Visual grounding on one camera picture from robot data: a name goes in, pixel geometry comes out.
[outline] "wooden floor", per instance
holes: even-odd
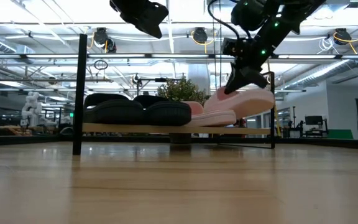
[[[0,223],[355,224],[358,150],[0,146]]]

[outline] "ceiling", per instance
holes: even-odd
[[[134,26],[125,24],[110,6],[108,0],[24,0],[25,9],[14,4],[11,0],[0,0],[0,41],[7,45],[25,45],[33,49],[37,54],[76,54],[78,53],[78,35],[88,34],[88,45],[91,45],[92,33],[98,27],[108,28],[108,34],[117,45],[117,53],[165,53],[165,54],[220,54],[221,37],[234,37],[231,30],[221,27],[214,22],[205,11],[204,0],[167,0],[170,10],[170,23],[168,17],[161,23],[160,28],[163,37],[158,40],[138,31]],[[166,0],[156,0],[160,4],[167,5]],[[215,7],[214,14],[224,21],[230,20],[231,7],[228,0],[222,0],[225,7],[219,10]],[[329,6],[342,4],[349,1],[328,1]],[[205,49],[202,45],[197,45],[188,34],[195,27],[204,27],[209,35],[209,40],[213,40],[213,33],[217,33],[214,42]],[[333,48],[321,50],[321,42],[327,33],[333,34],[335,28],[346,28],[353,39],[358,39],[358,8],[341,9],[337,12],[329,12],[321,9],[318,13],[302,22],[301,34],[289,34],[288,37],[278,46],[276,54],[336,54]],[[236,27],[241,35],[245,32]],[[349,54],[349,45],[334,45],[340,54]],[[103,49],[95,45],[89,49],[89,53],[104,53]],[[36,60],[39,66],[29,66],[30,73],[34,73],[31,78],[56,77],[57,79],[75,79],[75,62],[71,66],[42,66],[52,63],[49,60]],[[149,59],[131,60],[136,66],[127,66],[127,60],[110,60],[108,69],[99,73],[103,74],[109,81],[113,82],[89,82],[88,88],[122,88],[131,89],[131,79],[138,73],[144,78],[156,77],[180,77],[187,75],[189,63],[207,63],[209,74],[212,76],[222,73],[222,85],[225,84],[227,74],[230,74],[231,67],[229,62],[222,65],[219,60],[214,61],[191,61],[191,60],[163,60],[151,61]],[[15,66],[14,62],[7,65],[7,62],[0,60],[0,66],[12,72],[24,76],[25,68]],[[305,70],[313,68],[319,63],[271,63],[270,69],[273,70],[278,79],[289,82]],[[95,78],[97,73],[92,65],[89,66],[87,78]],[[156,89],[160,83],[150,82],[146,88]],[[57,85],[42,84],[43,88],[69,88],[74,87],[75,82],[63,82]],[[211,82],[211,89],[215,88],[215,82]]]

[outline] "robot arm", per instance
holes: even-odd
[[[248,39],[241,38],[229,24],[216,19],[211,13],[211,6],[218,0],[211,0],[208,12],[215,20],[233,30],[237,39],[224,39],[223,54],[235,57],[232,73],[226,85],[229,94],[243,86],[254,83],[265,88],[267,80],[260,74],[261,66],[273,55],[273,51],[290,31],[300,33],[300,24],[310,16],[325,0],[230,0],[236,2],[232,10],[232,23],[240,26],[248,34]],[[156,38],[161,38],[158,25],[168,15],[165,6],[148,0],[110,0],[111,7],[121,13],[128,23]],[[251,38],[249,30],[259,29]]]

